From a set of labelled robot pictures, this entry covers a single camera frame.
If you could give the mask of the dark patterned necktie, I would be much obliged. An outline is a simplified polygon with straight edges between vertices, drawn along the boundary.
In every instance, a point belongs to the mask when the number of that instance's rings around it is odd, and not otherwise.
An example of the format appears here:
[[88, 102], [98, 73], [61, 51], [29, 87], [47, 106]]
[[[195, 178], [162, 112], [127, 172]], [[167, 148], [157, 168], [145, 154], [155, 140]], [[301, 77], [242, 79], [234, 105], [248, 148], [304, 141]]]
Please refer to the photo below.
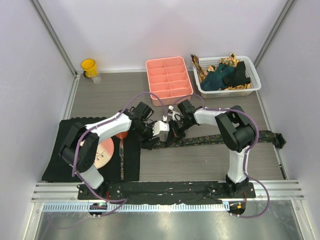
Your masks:
[[[287, 141], [281, 133], [274, 133], [270, 130], [260, 130], [258, 143], [272, 143], [276, 149], [282, 149]], [[152, 150], [222, 144], [224, 144], [222, 136], [220, 134], [214, 134], [179, 139], [170, 146], [165, 146], [164, 142], [159, 141], [159, 143], [155, 145]]]

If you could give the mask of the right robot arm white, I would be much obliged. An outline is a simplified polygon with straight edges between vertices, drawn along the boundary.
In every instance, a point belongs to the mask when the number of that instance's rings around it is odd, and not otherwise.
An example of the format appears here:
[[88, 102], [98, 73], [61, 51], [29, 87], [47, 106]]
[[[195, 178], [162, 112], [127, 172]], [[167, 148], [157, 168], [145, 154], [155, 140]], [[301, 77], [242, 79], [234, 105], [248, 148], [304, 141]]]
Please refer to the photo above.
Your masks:
[[245, 114], [239, 105], [231, 108], [213, 109], [206, 106], [194, 107], [189, 100], [174, 107], [168, 107], [169, 132], [165, 145], [170, 146], [186, 136], [185, 131], [194, 125], [218, 127], [223, 143], [229, 149], [229, 169], [225, 177], [226, 193], [233, 198], [242, 194], [248, 186], [247, 158], [251, 146], [259, 138], [259, 131], [253, 120]]

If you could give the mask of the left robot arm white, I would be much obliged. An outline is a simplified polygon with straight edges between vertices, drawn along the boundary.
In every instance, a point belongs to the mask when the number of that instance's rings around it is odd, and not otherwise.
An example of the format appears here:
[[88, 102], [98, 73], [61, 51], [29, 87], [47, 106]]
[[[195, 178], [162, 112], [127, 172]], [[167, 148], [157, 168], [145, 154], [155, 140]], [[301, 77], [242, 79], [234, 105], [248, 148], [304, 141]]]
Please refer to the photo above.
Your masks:
[[146, 121], [154, 110], [144, 102], [136, 107], [124, 109], [107, 119], [84, 125], [74, 123], [62, 142], [59, 156], [70, 166], [78, 177], [89, 187], [89, 194], [100, 200], [107, 192], [104, 177], [94, 166], [96, 152], [100, 143], [117, 134], [135, 131], [144, 140], [154, 137], [152, 127]]

